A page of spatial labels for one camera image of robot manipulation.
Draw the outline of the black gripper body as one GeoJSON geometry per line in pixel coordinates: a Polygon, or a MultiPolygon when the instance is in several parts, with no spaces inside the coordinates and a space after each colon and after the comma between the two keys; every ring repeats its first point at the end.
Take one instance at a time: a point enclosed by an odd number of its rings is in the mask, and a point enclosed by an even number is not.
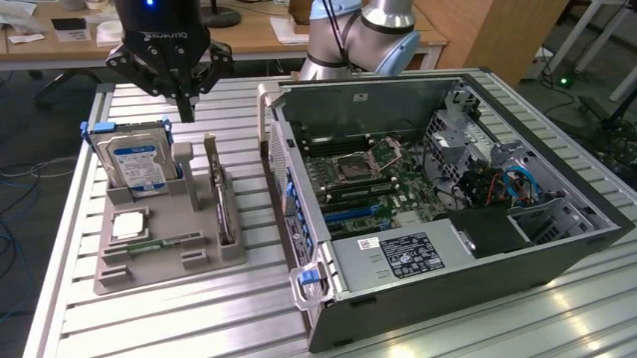
{"type": "Polygon", "coordinates": [[[209,47],[199,1],[115,1],[121,44],[153,70],[160,59],[181,92],[189,93],[193,67],[209,47]]]}

